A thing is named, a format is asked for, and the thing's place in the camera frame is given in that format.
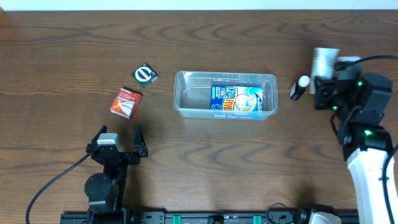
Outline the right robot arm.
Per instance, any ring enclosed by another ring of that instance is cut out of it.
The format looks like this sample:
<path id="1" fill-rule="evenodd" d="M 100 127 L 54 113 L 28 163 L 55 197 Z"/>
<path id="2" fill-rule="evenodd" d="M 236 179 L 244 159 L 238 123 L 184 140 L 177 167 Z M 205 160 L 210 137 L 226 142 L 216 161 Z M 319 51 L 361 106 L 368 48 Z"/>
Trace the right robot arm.
<path id="1" fill-rule="evenodd" d="M 343 148 L 360 223 L 397 223 L 397 189 L 391 135 L 380 125 L 392 82 L 375 73 L 315 77 L 315 109 L 332 110 L 332 129 Z"/>

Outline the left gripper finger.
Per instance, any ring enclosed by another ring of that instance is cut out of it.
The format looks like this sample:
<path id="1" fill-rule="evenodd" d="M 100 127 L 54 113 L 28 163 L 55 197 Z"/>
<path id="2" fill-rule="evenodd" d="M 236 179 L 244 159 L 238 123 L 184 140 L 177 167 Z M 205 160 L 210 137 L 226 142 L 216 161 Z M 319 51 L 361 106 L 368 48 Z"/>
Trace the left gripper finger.
<path id="1" fill-rule="evenodd" d="M 103 134 L 103 133 L 107 133 L 107 126 L 106 125 L 102 125 L 102 127 L 100 128 L 100 130 L 98 131 L 96 136 L 91 140 L 90 145 L 91 146 L 97 145 L 97 140 L 100 137 L 100 135 Z"/>
<path id="2" fill-rule="evenodd" d="M 142 132 L 142 126 L 139 124 L 136 129 L 136 135 L 133 140 L 133 146 L 136 149 L 136 151 L 146 151 L 147 150 L 147 145 L 144 140 L 144 135 Z"/>

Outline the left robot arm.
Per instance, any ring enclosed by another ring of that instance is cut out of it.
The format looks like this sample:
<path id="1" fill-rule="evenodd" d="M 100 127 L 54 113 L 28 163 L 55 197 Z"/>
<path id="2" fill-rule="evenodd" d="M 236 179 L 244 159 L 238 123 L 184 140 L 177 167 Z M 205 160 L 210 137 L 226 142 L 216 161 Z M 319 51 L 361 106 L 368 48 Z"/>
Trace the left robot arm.
<path id="1" fill-rule="evenodd" d="M 86 147 L 87 154 L 103 166 L 103 171 L 90 176 L 85 183 L 85 194 L 89 200 L 86 223 L 139 223 L 136 212 L 123 206 L 127 167 L 138 165 L 142 157 L 148 156 L 148 148 L 138 126 L 133 140 L 133 151 L 121 152 L 116 133 L 108 133 L 102 126 Z"/>

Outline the white green medicine box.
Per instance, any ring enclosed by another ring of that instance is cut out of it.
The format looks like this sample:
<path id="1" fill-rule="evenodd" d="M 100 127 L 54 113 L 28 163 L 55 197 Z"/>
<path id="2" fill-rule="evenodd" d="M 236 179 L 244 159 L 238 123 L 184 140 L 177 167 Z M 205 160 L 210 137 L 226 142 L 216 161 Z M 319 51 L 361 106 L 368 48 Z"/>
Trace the white green medicine box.
<path id="1" fill-rule="evenodd" d="M 334 63 L 338 57 L 339 49 L 317 47 L 313 51 L 312 69 L 310 76 L 310 94 L 315 94 L 315 78 L 331 79 L 334 71 Z"/>

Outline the blue Kool Fever box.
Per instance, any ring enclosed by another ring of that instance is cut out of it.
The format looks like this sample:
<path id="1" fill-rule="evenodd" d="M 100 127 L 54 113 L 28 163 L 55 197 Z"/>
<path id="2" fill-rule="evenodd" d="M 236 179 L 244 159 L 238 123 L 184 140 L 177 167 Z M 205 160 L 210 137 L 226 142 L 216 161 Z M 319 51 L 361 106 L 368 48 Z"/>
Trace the blue Kool Fever box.
<path id="1" fill-rule="evenodd" d="M 263 111 L 263 93 L 261 87 L 213 85 L 210 108 L 223 111 Z"/>

